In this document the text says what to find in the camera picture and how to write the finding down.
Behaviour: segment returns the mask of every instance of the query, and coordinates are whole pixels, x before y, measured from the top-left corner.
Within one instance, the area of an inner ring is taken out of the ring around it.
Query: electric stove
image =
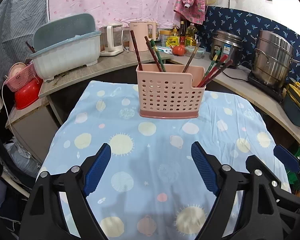
[[[262,81],[258,80],[252,72],[248,75],[248,82],[265,92],[268,96],[272,97],[276,100],[279,104],[283,101],[282,90],[275,90],[268,86],[266,86]]]

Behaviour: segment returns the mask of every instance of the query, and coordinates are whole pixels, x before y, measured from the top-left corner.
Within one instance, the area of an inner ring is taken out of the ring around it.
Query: navy blue fabric
[[[227,31],[243,38],[242,65],[252,68],[255,41],[250,35],[257,37],[259,30],[272,31],[285,38],[294,47],[294,59],[300,61],[300,35],[293,30],[257,14],[224,7],[209,6],[206,11],[206,21],[196,25],[198,40],[201,47],[211,51],[213,32]],[[292,63],[289,77],[300,82],[300,64]]]

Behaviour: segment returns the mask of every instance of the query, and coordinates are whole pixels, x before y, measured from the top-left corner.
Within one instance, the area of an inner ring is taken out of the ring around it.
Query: light blue tablecloth
[[[108,237],[117,239],[194,239],[215,200],[191,158],[199,141],[222,164],[247,171],[257,155],[288,190],[274,140],[251,104],[233,94],[205,91],[199,117],[164,120],[139,116],[138,86],[91,81],[56,133],[41,171],[66,172],[94,155],[103,143],[111,160],[92,194],[91,210]],[[60,194],[71,233],[78,235]],[[225,234],[232,232],[242,193],[237,192]]]

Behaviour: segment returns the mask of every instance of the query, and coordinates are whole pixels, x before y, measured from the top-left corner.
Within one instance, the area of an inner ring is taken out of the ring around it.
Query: polka dot fabric
[[[199,117],[193,119],[142,118],[139,110],[137,85],[91,81],[57,131],[41,169],[66,172],[103,143],[110,145],[109,164],[87,197],[109,239],[195,239],[215,196],[191,157],[194,141],[237,171],[246,172],[247,157],[257,155],[289,190],[284,166],[273,155],[273,138],[242,97],[205,91]],[[241,200],[238,192],[227,234]],[[70,232],[79,236],[65,194],[61,203]]]
[[[130,21],[155,21],[160,28],[179,25],[180,16],[173,11],[176,0],[48,0],[48,18],[57,20],[79,13],[94,16],[96,26]]]

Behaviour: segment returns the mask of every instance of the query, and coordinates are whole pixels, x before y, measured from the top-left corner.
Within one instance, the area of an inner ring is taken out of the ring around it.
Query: pink plastic basket
[[[137,67],[140,115],[150,118],[187,119],[198,117],[204,88],[196,88],[204,68],[165,64],[167,72],[159,72],[156,64]]]
[[[31,80],[33,80],[35,78],[35,75],[36,72],[34,69],[34,64],[33,62],[31,62],[27,67],[18,72],[15,76],[9,78],[6,81],[6,84],[12,92],[16,92],[26,84],[28,84]]]

